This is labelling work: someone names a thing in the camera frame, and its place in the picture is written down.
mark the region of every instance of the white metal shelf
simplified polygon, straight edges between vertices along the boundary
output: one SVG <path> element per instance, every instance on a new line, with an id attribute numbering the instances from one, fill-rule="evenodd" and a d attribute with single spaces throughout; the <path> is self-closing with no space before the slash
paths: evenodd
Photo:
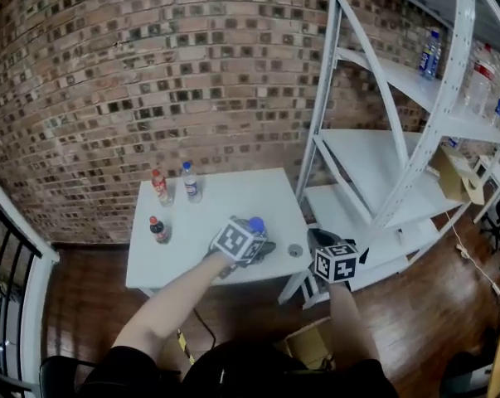
<path id="1" fill-rule="evenodd" d="M 337 48 L 337 58 L 350 61 L 371 70 L 366 56 L 359 51 Z M 387 81 L 402 91 L 405 95 L 417 102 L 428 112 L 432 112 L 434 102 L 441 87 L 437 79 L 427 80 L 418 70 L 409 68 L 394 61 L 378 58 Z M 460 97 L 456 101 L 453 112 L 445 117 L 441 124 L 442 134 L 460 138 L 483 140 L 484 142 L 500 143 L 500 130 L 493 127 L 486 119 L 473 117 L 465 113 L 464 100 Z"/>
<path id="2" fill-rule="evenodd" d="M 308 187 L 305 196 L 320 228 L 343 239 L 362 240 L 368 225 L 352 207 L 340 186 Z M 430 219 L 410 223 L 402 228 L 402 232 L 387 231 L 371 244 L 366 263 L 358 265 L 359 274 L 408 255 L 438 239 L 439 232 Z"/>
<path id="3" fill-rule="evenodd" d="M 368 209 L 373 214 L 377 213 L 400 175 L 391 132 L 325 129 L 320 131 L 320 135 L 351 178 Z M 419 137 L 419 133 L 405 134 L 409 154 L 412 154 Z M 422 172 L 386 227 L 396 228 L 427 220 L 460 204 L 447 199 L 437 179 L 428 172 Z"/>

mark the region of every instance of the sleeve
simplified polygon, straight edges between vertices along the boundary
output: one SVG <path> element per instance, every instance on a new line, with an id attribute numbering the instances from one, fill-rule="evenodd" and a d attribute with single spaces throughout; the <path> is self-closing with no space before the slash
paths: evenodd
<path id="1" fill-rule="evenodd" d="M 144 352 L 131 347 L 114 347 L 79 386 L 75 396 L 161 397 L 160 371 Z"/>
<path id="2" fill-rule="evenodd" d="M 377 396 L 398 398 L 396 389 L 386 379 L 378 360 L 358 362 L 342 373 L 346 380 L 348 394 L 351 396 Z"/>

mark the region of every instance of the table leg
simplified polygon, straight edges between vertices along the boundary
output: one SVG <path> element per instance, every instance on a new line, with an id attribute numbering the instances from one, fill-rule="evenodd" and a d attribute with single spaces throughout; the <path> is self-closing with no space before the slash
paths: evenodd
<path id="1" fill-rule="evenodd" d="M 302 271 L 301 273 L 292 274 L 286 286 L 284 286 L 283 292 L 277 298 L 279 305 L 283 305 L 295 294 L 296 290 L 301 287 L 301 284 L 305 281 L 308 276 L 308 271 Z"/>
<path id="2" fill-rule="evenodd" d="M 312 298 L 307 299 L 305 304 L 303 305 L 303 309 L 309 309 L 316 305 L 317 303 L 328 301 L 330 299 L 329 292 L 325 292 L 324 294 L 314 294 Z"/>
<path id="3" fill-rule="evenodd" d="M 478 215 L 474 218 L 473 220 L 474 224 L 478 223 L 482 219 L 483 214 L 485 214 L 488 211 L 489 207 L 491 207 L 491 205 L 495 202 L 495 200 L 500 196 L 500 185 L 497 184 L 497 182 L 495 182 L 495 185 L 497 186 L 497 190 L 495 190 L 491 198 L 483 206 L 482 210 L 478 213 Z"/>
<path id="4" fill-rule="evenodd" d="M 155 292 L 152 289 L 139 288 L 139 290 L 143 292 L 145 295 L 147 295 L 149 298 L 155 295 Z"/>

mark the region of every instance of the forearm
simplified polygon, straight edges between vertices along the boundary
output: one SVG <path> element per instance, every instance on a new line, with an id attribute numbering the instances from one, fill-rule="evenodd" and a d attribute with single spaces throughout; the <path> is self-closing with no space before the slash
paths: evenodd
<path id="1" fill-rule="evenodd" d="M 124 326 L 114 347 L 136 347 L 155 359 L 163 340 L 183 324 L 213 279 L 230 263 L 222 253 L 215 253 L 160 289 Z"/>
<path id="2" fill-rule="evenodd" d="M 378 360 L 375 340 L 362 321 L 351 292 L 343 284 L 330 284 L 329 294 L 337 369 L 346 369 L 362 360 Z"/>

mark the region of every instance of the cardboard box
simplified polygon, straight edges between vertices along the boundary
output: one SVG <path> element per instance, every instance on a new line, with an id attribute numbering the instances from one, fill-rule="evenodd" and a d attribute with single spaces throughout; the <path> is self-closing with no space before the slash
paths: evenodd
<path id="1" fill-rule="evenodd" d="M 483 184 L 464 155 L 439 146 L 429 165 L 439 172 L 439 186 L 447 199 L 483 205 Z"/>
<path id="2" fill-rule="evenodd" d="M 288 335 L 275 344 L 281 352 L 317 370 L 331 360 L 331 320 L 323 318 Z"/>

